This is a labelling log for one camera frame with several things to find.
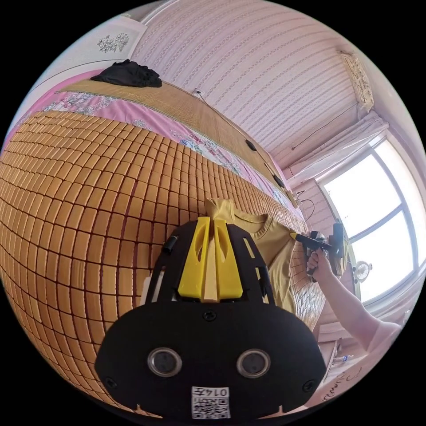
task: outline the wall outlet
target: wall outlet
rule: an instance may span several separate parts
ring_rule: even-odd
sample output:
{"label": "wall outlet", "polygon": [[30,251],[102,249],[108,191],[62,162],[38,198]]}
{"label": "wall outlet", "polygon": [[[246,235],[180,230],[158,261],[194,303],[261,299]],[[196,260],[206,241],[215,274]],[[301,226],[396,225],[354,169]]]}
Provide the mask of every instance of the wall outlet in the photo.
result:
{"label": "wall outlet", "polygon": [[204,96],[204,92],[201,89],[198,89],[197,87],[194,89],[192,94],[194,96],[196,96],[197,98],[200,98],[200,99],[201,99],[202,96]]}

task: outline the screw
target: screw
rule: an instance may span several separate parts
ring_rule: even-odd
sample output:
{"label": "screw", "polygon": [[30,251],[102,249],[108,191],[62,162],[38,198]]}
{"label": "screw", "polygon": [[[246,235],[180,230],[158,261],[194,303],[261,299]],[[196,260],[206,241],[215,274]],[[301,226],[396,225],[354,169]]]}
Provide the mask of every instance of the screw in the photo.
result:
{"label": "screw", "polygon": [[214,321],[216,319],[216,314],[213,311],[206,311],[203,314],[203,318],[206,321]]}
{"label": "screw", "polygon": [[107,377],[105,379],[105,383],[111,389],[116,389],[117,388],[117,383],[111,377]]}
{"label": "screw", "polygon": [[302,390],[303,392],[310,392],[312,391],[313,387],[315,385],[315,380],[308,380],[303,386],[302,386]]}

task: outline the window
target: window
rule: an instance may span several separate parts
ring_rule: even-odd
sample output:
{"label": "window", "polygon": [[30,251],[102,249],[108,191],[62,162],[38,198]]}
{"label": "window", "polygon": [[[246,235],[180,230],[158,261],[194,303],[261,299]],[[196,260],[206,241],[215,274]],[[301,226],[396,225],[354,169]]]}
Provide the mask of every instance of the window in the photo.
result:
{"label": "window", "polygon": [[387,138],[319,183],[345,227],[352,265],[373,266],[356,286],[363,303],[392,291],[426,260],[425,203]]}

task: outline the camera lens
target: camera lens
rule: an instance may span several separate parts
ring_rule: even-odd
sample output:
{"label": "camera lens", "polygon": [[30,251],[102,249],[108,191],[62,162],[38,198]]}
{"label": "camera lens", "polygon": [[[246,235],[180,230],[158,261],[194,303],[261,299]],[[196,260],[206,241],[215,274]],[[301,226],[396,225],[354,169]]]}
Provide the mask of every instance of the camera lens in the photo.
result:
{"label": "camera lens", "polygon": [[182,368],[181,357],[166,347],[154,349],[148,356],[148,367],[160,377],[172,377]]}
{"label": "camera lens", "polygon": [[263,376],[271,364],[268,354],[260,349],[250,349],[243,352],[237,361],[238,372],[249,379]]}

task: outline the qr code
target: qr code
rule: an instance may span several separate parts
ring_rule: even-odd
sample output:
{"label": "qr code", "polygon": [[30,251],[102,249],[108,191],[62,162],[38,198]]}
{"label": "qr code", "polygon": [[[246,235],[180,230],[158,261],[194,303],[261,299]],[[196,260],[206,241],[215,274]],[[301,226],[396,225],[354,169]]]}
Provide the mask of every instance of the qr code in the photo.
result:
{"label": "qr code", "polygon": [[229,388],[193,387],[192,418],[207,420],[231,418],[229,412]]}

